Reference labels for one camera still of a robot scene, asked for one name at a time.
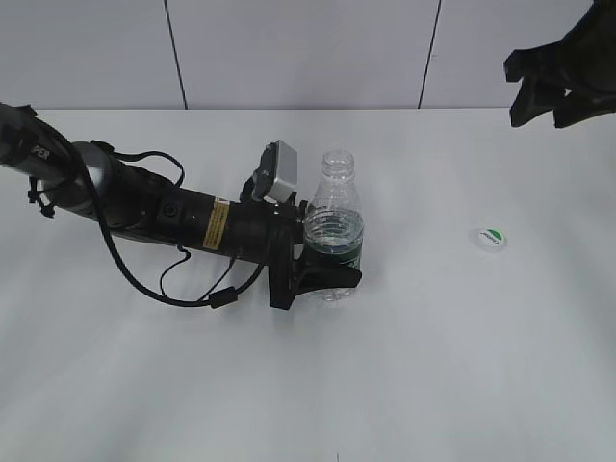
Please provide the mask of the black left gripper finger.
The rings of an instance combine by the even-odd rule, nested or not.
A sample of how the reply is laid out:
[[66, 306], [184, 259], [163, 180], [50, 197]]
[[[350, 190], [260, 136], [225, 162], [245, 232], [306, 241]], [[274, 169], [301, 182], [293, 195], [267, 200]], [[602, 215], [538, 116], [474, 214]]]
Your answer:
[[323, 253], [303, 249], [296, 261], [293, 295], [355, 289], [361, 279], [361, 249]]
[[295, 224], [294, 233], [296, 236], [302, 236], [304, 233], [304, 225], [309, 208], [309, 202], [307, 200], [301, 200], [295, 206]]

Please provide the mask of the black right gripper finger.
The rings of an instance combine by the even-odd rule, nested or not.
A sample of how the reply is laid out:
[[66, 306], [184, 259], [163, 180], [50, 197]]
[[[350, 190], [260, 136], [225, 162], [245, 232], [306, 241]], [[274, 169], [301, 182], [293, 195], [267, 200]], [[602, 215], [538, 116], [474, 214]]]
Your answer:
[[559, 71], [510, 73], [510, 83], [521, 83], [510, 107], [510, 124], [519, 128], [536, 117], [558, 109], [565, 101], [566, 78]]
[[552, 110], [554, 127], [564, 129], [596, 116], [615, 113], [615, 91], [555, 86], [559, 99]]

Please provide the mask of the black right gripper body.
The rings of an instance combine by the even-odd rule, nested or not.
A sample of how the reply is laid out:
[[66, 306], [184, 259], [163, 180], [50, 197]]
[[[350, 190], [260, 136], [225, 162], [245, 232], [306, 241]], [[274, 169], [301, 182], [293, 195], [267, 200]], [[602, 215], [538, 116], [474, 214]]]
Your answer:
[[615, 94], [615, 3], [594, 1], [562, 39], [516, 49], [503, 63], [505, 80], [536, 77], [592, 96]]

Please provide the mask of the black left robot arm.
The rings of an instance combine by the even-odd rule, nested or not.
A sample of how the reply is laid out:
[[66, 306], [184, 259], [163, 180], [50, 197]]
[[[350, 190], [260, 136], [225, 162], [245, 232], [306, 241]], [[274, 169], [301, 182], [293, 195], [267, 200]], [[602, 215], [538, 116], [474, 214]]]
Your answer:
[[297, 154], [283, 141], [265, 147], [239, 200], [229, 201], [142, 168], [138, 154], [69, 141], [31, 107], [3, 105], [1, 163], [27, 176], [28, 199], [45, 217], [63, 209], [95, 221], [123, 275], [118, 238], [251, 262], [269, 280], [270, 306], [281, 310], [299, 295], [353, 289], [362, 277], [353, 253], [319, 255], [307, 243]]

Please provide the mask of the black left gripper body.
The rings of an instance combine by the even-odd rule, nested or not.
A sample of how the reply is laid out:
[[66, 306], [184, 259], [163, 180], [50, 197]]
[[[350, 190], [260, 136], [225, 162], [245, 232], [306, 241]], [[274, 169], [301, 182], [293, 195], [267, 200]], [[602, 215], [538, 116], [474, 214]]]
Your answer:
[[269, 306], [288, 311], [295, 299], [292, 284], [295, 277], [295, 247], [303, 243], [296, 236], [295, 203], [246, 201], [231, 209], [230, 248], [238, 260], [257, 265], [248, 279], [236, 289], [238, 295], [256, 281], [263, 270], [268, 271]]

